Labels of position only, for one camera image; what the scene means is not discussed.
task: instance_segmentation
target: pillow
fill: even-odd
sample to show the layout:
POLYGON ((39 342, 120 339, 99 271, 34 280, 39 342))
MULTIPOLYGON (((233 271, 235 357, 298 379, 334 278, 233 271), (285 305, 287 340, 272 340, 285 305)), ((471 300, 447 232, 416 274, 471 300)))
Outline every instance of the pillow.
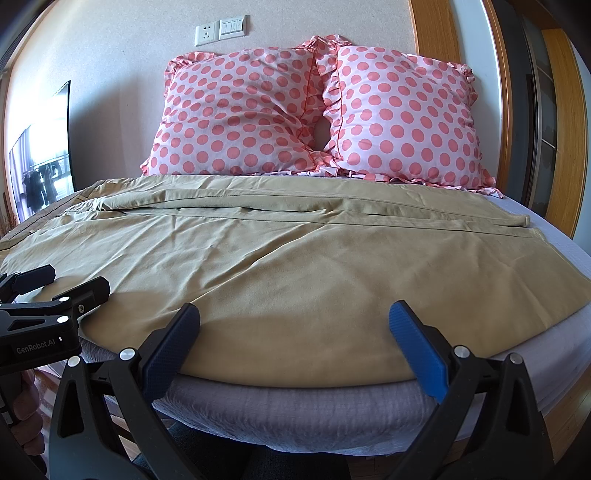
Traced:
POLYGON ((480 164, 470 68, 339 38, 317 41, 330 49, 317 62, 332 123, 325 150, 336 165, 366 180, 494 186, 480 164))
POLYGON ((314 152, 323 85, 314 42, 171 60, 150 174, 299 173, 324 165, 314 152))

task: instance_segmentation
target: bed sheet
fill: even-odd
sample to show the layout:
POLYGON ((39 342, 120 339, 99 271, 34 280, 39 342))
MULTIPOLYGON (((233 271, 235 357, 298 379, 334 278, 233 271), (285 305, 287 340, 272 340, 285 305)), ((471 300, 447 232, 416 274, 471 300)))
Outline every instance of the bed sheet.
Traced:
MULTIPOLYGON (((591 257, 571 239, 509 198, 488 199, 508 212, 529 214, 531 226, 540 228, 550 243, 591 277, 591 257)), ((512 351, 524 357, 538 405, 547 414, 591 362, 591 303, 512 351)), ((87 361, 112 355, 84 343, 87 361)), ((475 399, 459 439, 472 430, 481 402, 482 396, 475 399)), ((285 452, 363 456, 406 450, 436 404, 414 380, 295 389, 246 387, 178 375, 168 394, 154 405, 191 427, 241 442, 285 452)))

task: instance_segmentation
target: finger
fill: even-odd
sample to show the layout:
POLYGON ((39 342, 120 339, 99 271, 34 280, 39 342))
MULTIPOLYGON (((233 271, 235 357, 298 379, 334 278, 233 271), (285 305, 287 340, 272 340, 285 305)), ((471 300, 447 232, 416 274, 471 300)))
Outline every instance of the finger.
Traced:
POLYGON ((22 379, 27 385, 33 385, 35 383, 35 371, 32 369, 24 370, 22 372, 22 379))
POLYGON ((25 445, 33 440, 43 428, 43 418, 39 412, 35 412, 26 420, 11 428, 12 434, 19 445, 25 445))
POLYGON ((39 390, 35 385, 29 385, 14 399, 12 408, 19 420, 26 420, 39 408, 39 390))
POLYGON ((22 448, 25 450, 27 455, 41 455, 43 452, 45 452, 45 440, 43 435, 40 433, 35 438, 33 438, 33 440, 25 443, 22 448))

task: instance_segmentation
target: khaki fabric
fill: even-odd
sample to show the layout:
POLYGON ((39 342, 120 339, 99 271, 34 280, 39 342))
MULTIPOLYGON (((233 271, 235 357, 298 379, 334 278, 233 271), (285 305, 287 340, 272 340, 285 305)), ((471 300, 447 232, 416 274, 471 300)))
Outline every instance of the khaki fabric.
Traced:
POLYGON ((412 378, 388 329, 404 299, 477 355, 509 349, 591 300, 591 282, 526 216, 480 196, 344 179, 109 180, 37 232, 0 242, 2 271, 52 264, 45 300, 103 275, 82 334, 139 346, 186 301, 202 329, 182 372, 270 387, 412 378))

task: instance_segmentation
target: electrical outlet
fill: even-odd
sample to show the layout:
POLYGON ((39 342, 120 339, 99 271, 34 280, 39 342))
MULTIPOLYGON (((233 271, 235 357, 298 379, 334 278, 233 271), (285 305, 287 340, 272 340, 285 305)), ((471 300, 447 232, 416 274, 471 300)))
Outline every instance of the electrical outlet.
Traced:
POLYGON ((195 46, 205 45, 218 40, 220 21, 198 25, 195 29, 195 46))

